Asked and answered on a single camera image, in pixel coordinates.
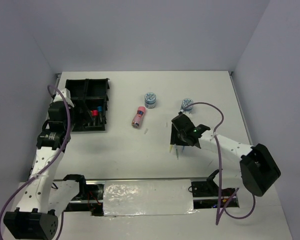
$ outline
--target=white table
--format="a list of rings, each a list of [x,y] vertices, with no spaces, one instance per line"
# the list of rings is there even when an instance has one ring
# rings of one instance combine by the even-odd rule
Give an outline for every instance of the white table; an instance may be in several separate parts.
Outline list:
[[[179,159],[175,151],[169,153],[171,119],[177,116],[184,98],[219,107],[225,120],[218,132],[249,143],[227,71],[63,72],[58,87],[64,88],[67,79],[104,78],[110,79],[106,132],[72,133],[56,179],[67,174],[83,174],[89,180],[207,177],[218,168],[216,155],[195,147],[186,147]],[[157,95],[157,106],[147,109],[141,129],[134,129],[131,121],[138,106],[144,105],[147,92]],[[213,108],[194,106],[192,120],[196,125],[213,128],[220,119]],[[234,177],[239,165],[226,160],[223,163],[224,176]],[[237,196],[240,208],[229,212],[243,216],[251,209],[252,197],[244,188]],[[62,240],[292,239],[274,187],[257,197],[249,218],[235,220],[224,214],[219,226],[215,226],[215,209],[167,216],[95,217],[88,212],[64,215]],[[7,231],[4,236],[13,239]]]

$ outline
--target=clear plastic wrap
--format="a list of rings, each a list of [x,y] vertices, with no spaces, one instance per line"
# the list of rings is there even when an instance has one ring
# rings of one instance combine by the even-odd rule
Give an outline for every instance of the clear plastic wrap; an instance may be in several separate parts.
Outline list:
[[[105,216],[184,215],[194,213],[189,179],[106,181]]]

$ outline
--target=gray wall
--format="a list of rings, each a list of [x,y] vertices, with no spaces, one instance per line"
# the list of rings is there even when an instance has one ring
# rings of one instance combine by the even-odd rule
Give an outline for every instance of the gray wall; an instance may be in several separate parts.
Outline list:
[[[25,180],[54,74],[9,0],[0,0],[0,180]]]
[[[54,72],[234,70],[269,0],[14,0]]]
[[[271,0],[234,71],[254,143],[271,150],[294,240],[300,240],[300,0]]]

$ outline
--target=pink bottle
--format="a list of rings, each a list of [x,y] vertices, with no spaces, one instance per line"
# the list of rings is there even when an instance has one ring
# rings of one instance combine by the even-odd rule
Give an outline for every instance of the pink bottle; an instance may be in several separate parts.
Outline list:
[[[132,127],[138,129],[141,126],[141,122],[145,115],[145,112],[146,112],[146,108],[144,106],[138,107],[138,111],[136,112],[136,115],[134,116],[131,123]]]

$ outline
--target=black storage box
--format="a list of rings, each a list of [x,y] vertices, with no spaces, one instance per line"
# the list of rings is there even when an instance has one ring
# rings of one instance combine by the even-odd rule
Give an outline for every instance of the black storage box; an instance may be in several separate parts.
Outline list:
[[[109,83],[106,79],[70,80],[65,88],[70,91],[71,101],[75,106],[75,121],[73,132],[105,131]],[[102,107],[98,116],[93,114]]]

